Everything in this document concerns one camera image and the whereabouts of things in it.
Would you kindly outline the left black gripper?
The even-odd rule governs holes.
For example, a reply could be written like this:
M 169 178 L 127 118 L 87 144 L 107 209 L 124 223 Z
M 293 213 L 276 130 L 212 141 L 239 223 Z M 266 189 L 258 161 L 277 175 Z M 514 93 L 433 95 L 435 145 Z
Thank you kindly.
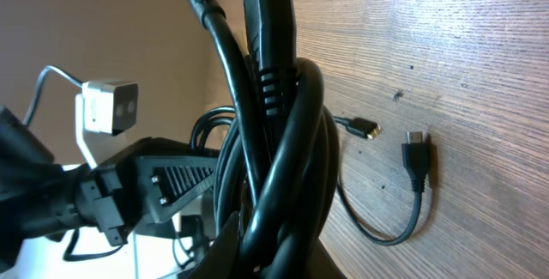
M 142 212 L 146 223 L 163 223 L 211 188 L 220 154 L 160 137 L 143 138 L 135 146 L 132 163 L 140 194 L 136 181 L 115 165 L 84 167 L 76 178 L 78 215 L 113 247 L 127 243 Z

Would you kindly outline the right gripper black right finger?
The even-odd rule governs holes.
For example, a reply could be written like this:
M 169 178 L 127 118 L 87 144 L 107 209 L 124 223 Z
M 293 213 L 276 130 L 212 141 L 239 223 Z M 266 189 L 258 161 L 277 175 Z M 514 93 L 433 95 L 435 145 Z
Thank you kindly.
M 293 0 L 243 0 L 246 39 L 268 136 L 281 139 L 295 95 L 296 23 Z

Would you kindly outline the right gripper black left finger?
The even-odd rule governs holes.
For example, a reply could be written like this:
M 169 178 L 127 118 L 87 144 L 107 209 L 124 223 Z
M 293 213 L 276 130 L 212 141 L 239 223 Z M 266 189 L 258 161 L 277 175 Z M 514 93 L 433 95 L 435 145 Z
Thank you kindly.
M 231 278 L 239 251 L 239 213 L 233 212 L 214 240 L 201 236 L 182 264 L 178 279 Z

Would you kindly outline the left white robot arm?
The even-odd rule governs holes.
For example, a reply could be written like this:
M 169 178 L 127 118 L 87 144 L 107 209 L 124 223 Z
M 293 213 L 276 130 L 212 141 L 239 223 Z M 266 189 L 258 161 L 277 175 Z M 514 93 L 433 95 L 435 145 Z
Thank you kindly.
M 172 238 L 167 223 L 214 183 L 219 153 L 165 138 L 143 138 L 95 168 L 66 171 L 7 108 L 1 109 L 1 270 L 22 243 L 95 227 L 113 247 L 130 233 Z

